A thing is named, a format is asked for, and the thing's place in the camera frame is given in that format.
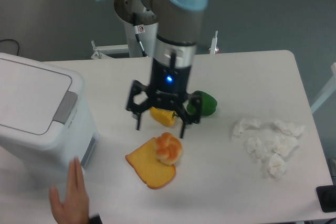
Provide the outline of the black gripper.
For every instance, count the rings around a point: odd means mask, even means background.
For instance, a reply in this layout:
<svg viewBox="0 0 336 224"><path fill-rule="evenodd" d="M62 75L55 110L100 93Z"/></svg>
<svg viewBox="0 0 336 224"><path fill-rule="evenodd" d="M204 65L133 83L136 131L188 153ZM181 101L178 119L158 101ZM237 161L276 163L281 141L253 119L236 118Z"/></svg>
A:
<svg viewBox="0 0 336 224"><path fill-rule="evenodd" d="M190 72L191 66L170 68L153 59L149 85L145 86L140 81L134 80L125 107L137 120L136 130L140 129L142 113L153 105L157 108L176 111L182 120L180 138L184 137L184 131L188 125L199 124L203 104L202 96L200 93L186 92ZM142 92L147 98L140 104L135 103L134 98ZM192 112L184 106L186 101L194 108Z"/></svg>

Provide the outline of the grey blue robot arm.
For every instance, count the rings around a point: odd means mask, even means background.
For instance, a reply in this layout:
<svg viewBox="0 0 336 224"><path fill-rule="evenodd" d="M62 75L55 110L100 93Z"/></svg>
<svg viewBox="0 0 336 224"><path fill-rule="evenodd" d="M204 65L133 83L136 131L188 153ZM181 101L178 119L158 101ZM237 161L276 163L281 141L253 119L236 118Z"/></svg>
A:
<svg viewBox="0 0 336 224"><path fill-rule="evenodd" d="M149 11L158 27L150 82L133 82L126 109L137 120L155 107L175 111L183 125L199 123L202 96L186 89L208 0L127 1L133 26L144 24L144 13Z"/></svg>

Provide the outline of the dark sleeve forearm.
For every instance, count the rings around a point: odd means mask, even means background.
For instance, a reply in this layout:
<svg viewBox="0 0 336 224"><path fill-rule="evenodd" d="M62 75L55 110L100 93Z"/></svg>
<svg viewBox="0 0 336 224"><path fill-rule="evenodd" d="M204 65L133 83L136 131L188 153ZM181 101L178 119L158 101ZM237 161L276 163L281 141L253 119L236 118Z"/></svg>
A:
<svg viewBox="0 0 336 224"><path fill-rule="evenodd" d="M100 215L95 215L92 217L89 217L89 222L88 224L103 224Z"/></svg>

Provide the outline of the person's hand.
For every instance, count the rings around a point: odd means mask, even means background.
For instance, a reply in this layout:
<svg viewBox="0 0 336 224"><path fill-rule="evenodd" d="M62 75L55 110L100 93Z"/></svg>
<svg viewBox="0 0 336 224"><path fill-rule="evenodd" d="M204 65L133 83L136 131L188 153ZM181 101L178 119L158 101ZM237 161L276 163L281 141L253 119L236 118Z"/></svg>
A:
<svg viewBox="0 0 336 224"><path fill-rule="evenodd" d="M89 223L89 197L79 159L69 163L66 198L60 201L57 187L49 189L51 212L57 223Z"/></svg>

